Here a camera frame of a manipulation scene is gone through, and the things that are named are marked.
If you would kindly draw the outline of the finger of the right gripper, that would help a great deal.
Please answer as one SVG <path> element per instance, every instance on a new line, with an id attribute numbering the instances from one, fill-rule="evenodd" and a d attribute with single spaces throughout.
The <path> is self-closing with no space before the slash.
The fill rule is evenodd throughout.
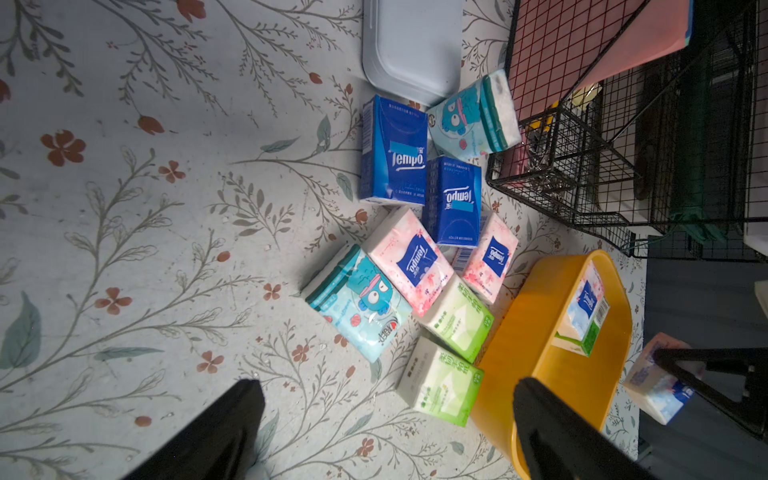
<path id="1" fill-rule="evenodd" d="M 754 438 L 767 436 L 767 349 L 671 349 L 656 365 Z"/>

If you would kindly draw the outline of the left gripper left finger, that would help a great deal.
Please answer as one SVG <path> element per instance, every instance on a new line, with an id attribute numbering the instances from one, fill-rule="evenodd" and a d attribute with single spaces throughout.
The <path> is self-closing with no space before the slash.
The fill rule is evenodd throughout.
<path id="1" fill-rule="evenodd" d="M 244 479 L 264 410 L 260 382 L 239 380 L 126 477 Z"/>

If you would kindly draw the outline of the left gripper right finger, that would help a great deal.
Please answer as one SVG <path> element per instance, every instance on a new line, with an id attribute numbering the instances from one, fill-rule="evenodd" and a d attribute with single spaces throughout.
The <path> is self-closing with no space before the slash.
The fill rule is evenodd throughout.
<path id="1" fill-rule="evenodd" d="M 516 385 L 513 412 L 532 479 L 653 477 L 535 378 Z"/>

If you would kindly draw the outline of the pink Tempo pack front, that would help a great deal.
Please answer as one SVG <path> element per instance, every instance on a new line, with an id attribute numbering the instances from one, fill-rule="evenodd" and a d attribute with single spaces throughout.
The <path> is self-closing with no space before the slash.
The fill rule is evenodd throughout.
<path id="1" fill-rule="evenodd" d="M 622 385 L 630 399 L 661 425 L 667 425 L 693 397 L 694 390 L 657 365 L 659 349 L 690 349 L 665 333 L 657 333 L 643 348 Z"/>

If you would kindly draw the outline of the yellow plastic storage box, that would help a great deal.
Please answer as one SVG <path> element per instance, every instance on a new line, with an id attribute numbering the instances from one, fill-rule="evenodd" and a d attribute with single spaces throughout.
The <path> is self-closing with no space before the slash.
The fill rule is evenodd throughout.
<path id="1" fill-rule="evenodd" d="M 588 357 L 554 345 L 561 317 L 588 266 L 596 267 L 609 305 Z M 489 343 L 480 363 L 484 378 L 471 418 L 487 440 L 529 478 L 513 413 L 520 380 L 539 380 L 597 430 L 613 404 L 632 337 L 632 313 L 612 258 L 603 250 L 540 259 Z"/>

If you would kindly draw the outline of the green tissue pack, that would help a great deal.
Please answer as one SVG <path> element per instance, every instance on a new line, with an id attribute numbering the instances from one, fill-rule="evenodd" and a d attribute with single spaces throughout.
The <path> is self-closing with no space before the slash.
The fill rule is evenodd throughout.
<path id="1" fill-rule="evenodd" d="M 422 336 L 406 364 L 397 393 L 412 410 L 465 427 L 483 379 L 481 369 Z"/>
<path id="2" fill-rule="evenodd" d="M 450 350 L 473 364 L 490 333 L 494 316 L 454 275 L 419 322 Z"/>
<path id="3" fill-rule="evenodd" d="M 602 277 L 594 262 L 589 261 L 561 316 L 552 344 L 590 357 L 609 310 Z"/>

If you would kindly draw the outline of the pink Tempo tissue pack right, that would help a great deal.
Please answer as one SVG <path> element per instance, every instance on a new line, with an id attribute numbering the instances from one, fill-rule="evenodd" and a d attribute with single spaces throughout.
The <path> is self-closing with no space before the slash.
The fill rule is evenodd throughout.
<path id="1" fill-rule="evenodd" d="M 502 218 L 492 210 L 484 210 L 478 245 L 459 248 L 452 267 L 468 287 L 492 305 L 501 291 L 518 244 L 518 238 Z"/>

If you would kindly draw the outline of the pink tempo tissue pack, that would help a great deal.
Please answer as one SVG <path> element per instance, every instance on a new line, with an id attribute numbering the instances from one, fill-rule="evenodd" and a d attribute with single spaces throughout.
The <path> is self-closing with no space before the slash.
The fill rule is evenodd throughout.
<path id="1" fill-rule="evenodd" d="M 501 291 L 518 244 L 518 238 L 502 218 L 492 210 L 484 210 L 478 245 L 459 248 L 452 267 L 468 287 L 492 305 Z"/>
<path id="2" fill-rule="evenodd" d="M 417 317 L 437 301 L 454 270 L 414 211 L 391 211 L 363 243 L 374 264 L 405 298 Z"/>

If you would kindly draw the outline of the teal cartoon tissue pack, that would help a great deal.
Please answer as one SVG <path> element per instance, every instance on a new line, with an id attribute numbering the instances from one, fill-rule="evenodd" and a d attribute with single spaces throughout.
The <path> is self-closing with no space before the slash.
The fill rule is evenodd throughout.
<path id="1" fill-rule="evenodd" d="M 303 288 L 301 297 L 371 363 L 412 314 L 407 300 L 354 243 L 337 252 Z"/>

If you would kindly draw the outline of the pink Tempo tissue pack left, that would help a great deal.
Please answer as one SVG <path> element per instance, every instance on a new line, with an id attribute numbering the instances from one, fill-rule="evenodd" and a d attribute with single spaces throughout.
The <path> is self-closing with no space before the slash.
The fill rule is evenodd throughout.
<path id="1" fill-rule="evenodd" d="M 374 264 L 405 298 L 417 317 L 437 301 L 454 270 L 414 211 L 391 211 L 363 243 Z"/>

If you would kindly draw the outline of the dark blue Tempo tissue pack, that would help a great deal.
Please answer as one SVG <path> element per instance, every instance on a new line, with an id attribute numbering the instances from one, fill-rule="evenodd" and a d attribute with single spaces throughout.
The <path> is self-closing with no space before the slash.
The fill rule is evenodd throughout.
<path id="1" fill-rule="evenodd" d="M 359 198 L 377 204 L 425 204 L 426 114 L 373 96 L 363 108 Z"/>

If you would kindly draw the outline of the teal tissue pack by case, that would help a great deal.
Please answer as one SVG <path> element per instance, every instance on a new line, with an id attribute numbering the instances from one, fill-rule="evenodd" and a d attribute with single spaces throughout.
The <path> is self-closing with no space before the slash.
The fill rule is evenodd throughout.
<path id="1" fill-rule="evenodd" d="M 502 153 L 522 142 L 508 79 L 500 69 L 427 111 L 437 151 L 469 161 Z"/>

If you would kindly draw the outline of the red booklet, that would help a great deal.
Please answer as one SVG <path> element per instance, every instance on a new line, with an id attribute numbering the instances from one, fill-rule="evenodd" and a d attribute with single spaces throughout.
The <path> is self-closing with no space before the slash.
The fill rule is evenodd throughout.
<path id="1" fill-rule="evenodd" d="M 508 65 L 518 119 L 685 48 L 693 9 L 687 0 L 519 1 Z"/>

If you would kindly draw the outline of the light blue pencil case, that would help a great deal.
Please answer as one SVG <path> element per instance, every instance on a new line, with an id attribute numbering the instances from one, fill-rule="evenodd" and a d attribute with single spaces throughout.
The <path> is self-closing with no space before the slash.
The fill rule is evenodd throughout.
<path id="1" fill-rule="evenodd" d="M 362 66 L 377 89 L 422 105 L 458 91 L 462 1 L 365 0 Z"/>

